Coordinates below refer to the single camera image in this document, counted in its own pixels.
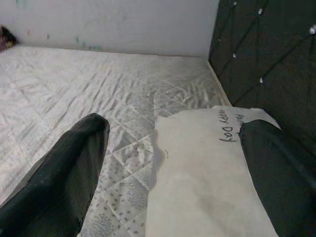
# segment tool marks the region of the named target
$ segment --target mattress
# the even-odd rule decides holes
[[[155,119],[228,104],[200,58],[17,46],[0,70],[0,203],[76,121],[110,123],[80,237],[145,236]]]

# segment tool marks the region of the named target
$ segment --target bed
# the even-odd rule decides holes
[[[0,203],[80,118],[110,123],[80,237],[145,236],[155,119],[230,104],[200,58],[17,46],[0,65]]]

